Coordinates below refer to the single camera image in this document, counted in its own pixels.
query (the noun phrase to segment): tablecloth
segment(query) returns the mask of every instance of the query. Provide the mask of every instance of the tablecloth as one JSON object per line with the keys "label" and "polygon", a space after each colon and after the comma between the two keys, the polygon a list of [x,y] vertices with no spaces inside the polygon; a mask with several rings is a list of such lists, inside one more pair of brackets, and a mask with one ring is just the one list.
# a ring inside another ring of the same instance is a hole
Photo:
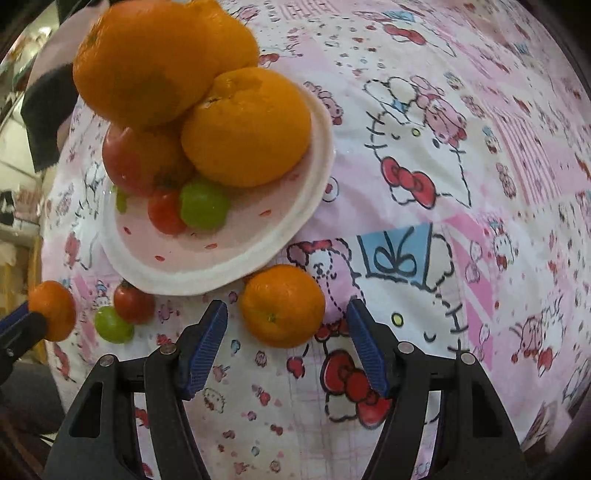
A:
{"label": "tablecloth", "polygon": [[[99,338],[93,316],[121,277],[98,240],[108,123],[79,100],[43,247],[43,278],[77,304],[75,332],[49,344],[64,405],[101,355],[147,355],[221,299],[228,331],[185,403],[212,478],[356,480],[395,403],[365,381],[348,336],[343,309],[357,296],[427,353],[473,352],[523,448],[555,444],[590,380],[591,105],[548,32],[514,0],[223,6],[256,35],[261,68],[304,84],[332,117],[323,201],[272,262],[317,281],[324,324],[298,348],[262,345],[241,322],[241,280],[158,297],[129,344]],[[144,469],[158,478],[136,401]],[[434,393],[414,478],[428,471],[437,414]]]}

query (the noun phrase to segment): mandarin orange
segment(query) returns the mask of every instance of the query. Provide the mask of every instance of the mandarin orange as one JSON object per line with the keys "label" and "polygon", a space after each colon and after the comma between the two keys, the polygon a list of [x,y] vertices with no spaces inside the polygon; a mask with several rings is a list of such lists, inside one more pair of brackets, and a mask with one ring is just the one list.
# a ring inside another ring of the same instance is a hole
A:
{"label": "mandarin orange", "polygon": [[259,48],[247,26],[227,14],[216,0],[193,0],[189,7],[206,21],[217,74],[258,65]]}
{"label": "mandarin orange", "polygon": [[199,101],[217,74],[217,61],[206,20],[191,12],[167,0],[111,6],[73,63],[74,83],[88,106],[120,127],[149,127]]}
{"label": "mandarin orange", "polygon": [[265,345],[293,348],[308,341],[324,318],[324,295],[300,268],[277,265],[252,277],[239,299],[246,328]]}
{"label": "mandarin orange", "polygon": [[74,297],[61,283],[45,280],[29,293],[29,312],[39,312],[47,320],[45,340],[61,342],[76,324]]}
{"label": "mandarin orange", "polygon": [[276,180],[310,143],[310,111],[283,75],[245,68],[215,78],[204,101],[187,115],[181,143],[197,171],[234,187]]}

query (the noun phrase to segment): paper plate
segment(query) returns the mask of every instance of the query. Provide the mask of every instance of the paper plate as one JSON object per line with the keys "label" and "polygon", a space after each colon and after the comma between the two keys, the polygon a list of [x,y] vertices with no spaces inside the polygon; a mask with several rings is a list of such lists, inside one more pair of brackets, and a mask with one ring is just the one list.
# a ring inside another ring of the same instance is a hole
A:
{"label": "paper plate", "polygon": [[263,267],[289,242],[318,207],[335,159],[328,111],[312,93],[300,89],[310,108],[310,148],[283,178],[254,189],[231,190],[226,224],[214,233],[163,235],[148,219],[146,199],[128,199],[121,214],[111,181],[105,183],[101,241],[123,278],[148,293],[197,295]]}

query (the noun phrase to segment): cartoon print fabric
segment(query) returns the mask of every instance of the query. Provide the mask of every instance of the cartoon print fabric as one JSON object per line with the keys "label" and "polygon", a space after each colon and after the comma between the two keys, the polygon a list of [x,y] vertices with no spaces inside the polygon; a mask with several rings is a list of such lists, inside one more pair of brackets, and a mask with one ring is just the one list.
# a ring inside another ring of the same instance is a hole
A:
{"label": "cartoon print fabric", "polygon": [[[215,478],[356,480],[396,398],[371,387],[344,317],[351,297],[427,353],[473,353],[528,448],[555,445],[591,381],[591,103],[546,30],[514,0],[226,0],[253,30],[259,66],[329,111],[335,166],[316,213],[271,264],[303,269],[324,321],[287,351],[243,328],[244,281],[158,297],[127,345],[95,312],[121,278],[98,237],[108,123],[80,100],[46,201],[43,276],[77,304],[49,346],[68,407],[97,359],[174,342],[213,299],[230,322],[206,388],[186,403]],[[135,414],[144,472],[159,478],[150,412]],[[426,475],[432,394],[414,478]]]}

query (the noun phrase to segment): red bow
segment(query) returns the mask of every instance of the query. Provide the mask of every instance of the red bow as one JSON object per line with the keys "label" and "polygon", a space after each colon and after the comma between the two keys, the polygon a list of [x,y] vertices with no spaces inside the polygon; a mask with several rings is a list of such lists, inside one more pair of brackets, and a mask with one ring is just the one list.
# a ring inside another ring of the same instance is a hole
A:
{"label": "red bow", "polygon": [[507,270],[507,257],[505,255],[497,255],[496,264],[498,267],[503,267],[503,270]]}
{"label": "red bow", "polygon": [[334,350],[326,356],[320,372],[320,384],[331,395],[343,395],[355,404],[357,419],[367,429],[375,429],[386,419],[392,400],[370,387],[365,372],[355,368],[346,350]]}
{"label": "red bow", "polygon": [[405,28],[398,28],[392,24],[384,25],[384,31],[388,35],[396,35],[398,37],[405,37],[417,45],[425,45],[427,40],[416,30],[406,30]]}
{"label": "red bow", "polygon": [[330,240],[317,240],[316,242],[300,242],[300,248],[307,254],[314,253],[316,250],[332,247]]}
{"label": "red bow", "polygon": [[402,187],[409,191],[413,198],[425,208],[431,209],[435,205],[435,185],[422,171],[411,173],[392,157],[384,157],[382,175],[392,187]]}

